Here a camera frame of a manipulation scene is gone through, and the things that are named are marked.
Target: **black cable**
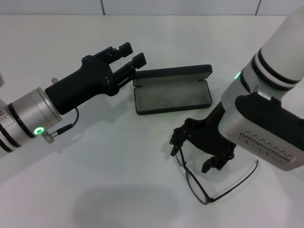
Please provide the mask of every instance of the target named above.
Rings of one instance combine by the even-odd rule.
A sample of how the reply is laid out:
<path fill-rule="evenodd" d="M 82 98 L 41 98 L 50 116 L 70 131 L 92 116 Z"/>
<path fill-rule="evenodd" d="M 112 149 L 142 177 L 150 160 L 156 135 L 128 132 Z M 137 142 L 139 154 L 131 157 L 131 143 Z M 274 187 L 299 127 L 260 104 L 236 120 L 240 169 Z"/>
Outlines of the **black cable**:
<path fill-rule="evenodd" d="M 76 116 L 76 119 L 75 119 L 74 123 L 70 123 L 70 124 L 68 124 L 68 125 L 66 125 L 66 126 L 64 126 L 62 128 L 59 128 L 58 130 L 56 130 L 56 132 L 57 132 L 58 135 L 60 135 L 60 134 L 62 134 L 64 132 L 70 130 L 72 127 L 75 126 L 75 124 L 77 123 L 77 121 L 79 119 L 79 110 L 78 110 L 77 107 L 75 108 L 75 110 L 76 110 L 77 116 Z"/>

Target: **white table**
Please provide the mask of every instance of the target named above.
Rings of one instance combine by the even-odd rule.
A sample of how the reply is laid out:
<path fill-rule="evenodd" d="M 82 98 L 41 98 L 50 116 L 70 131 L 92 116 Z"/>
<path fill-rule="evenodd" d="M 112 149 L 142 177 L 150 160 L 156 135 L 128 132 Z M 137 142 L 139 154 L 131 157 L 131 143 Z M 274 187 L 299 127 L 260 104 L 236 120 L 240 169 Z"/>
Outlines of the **white table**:
<path fill-rule="evenodd" d="M 132 44 L 143 69 L 212 64 L 211 108 L 138 116 L 133 85 L 115 97 L 80 106 L 75 128 L 47 144 L 41 137 L 0 159 L 3 228 L 302 228 L 304 169 L 281 171 L 260 160 L 253 176 L 208 206 L 191 193 L 169 156 L 169 138 L 188 117 L 205 118 L 234 76 L 284 17 L 252 16 L 0 16 L 0 98 L 10 103 L 76 71 L 81 58 Z M 116 70 L 128 59 L 113 64 Z M 283 106 L 304 117 L 304 81 Z M 70 112 L 63 126 L 75 118 Z M 222 171 L 201 174 L 209 157 L 185 143 L 189 167 L 212 197 L 253 169 L 240 147 Z"/>

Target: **green led light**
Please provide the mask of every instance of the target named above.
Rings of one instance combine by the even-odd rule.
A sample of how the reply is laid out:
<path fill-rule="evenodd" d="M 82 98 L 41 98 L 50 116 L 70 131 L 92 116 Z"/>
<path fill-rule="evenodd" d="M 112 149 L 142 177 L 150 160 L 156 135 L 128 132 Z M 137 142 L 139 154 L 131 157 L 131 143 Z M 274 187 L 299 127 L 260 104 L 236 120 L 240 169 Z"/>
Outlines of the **green led light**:
<path fill-rule="evenodd" d="M 44 132 L 44 128 L 43 127 L 38 127 L 34 130 L 34 134 L 41 134 Z"/>
<path fill-rule="evenodd" d="M 239 76 L 240 74 L 241 74 L 241 72 L 239 72 L 239 73 L 237 74 L 237 76 L 234 78 L 234 80 L 235 80 L 235 79 L 237 79 L 237 78 L 238 78 L 238 76 Z"/>

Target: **white wall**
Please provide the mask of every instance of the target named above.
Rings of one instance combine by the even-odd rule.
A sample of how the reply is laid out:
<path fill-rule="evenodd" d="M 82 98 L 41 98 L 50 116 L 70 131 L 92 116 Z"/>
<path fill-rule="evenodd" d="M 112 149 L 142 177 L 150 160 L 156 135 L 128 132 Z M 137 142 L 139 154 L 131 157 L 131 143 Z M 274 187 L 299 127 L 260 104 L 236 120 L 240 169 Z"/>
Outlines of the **white wall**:
<path fill-rule="evenodd" d="M 262 0 L 258 15 L 288 15 L 304 6 L 304 0 Z"/>
<path fill-rule="evenodd" d="M 0 14 L 102 14 L 100 0 L 0 0 Z"/>
<path fill-rule="evenodd" d="M 103 0 L 106 15 L 254 15 L 259 0 Z"/>

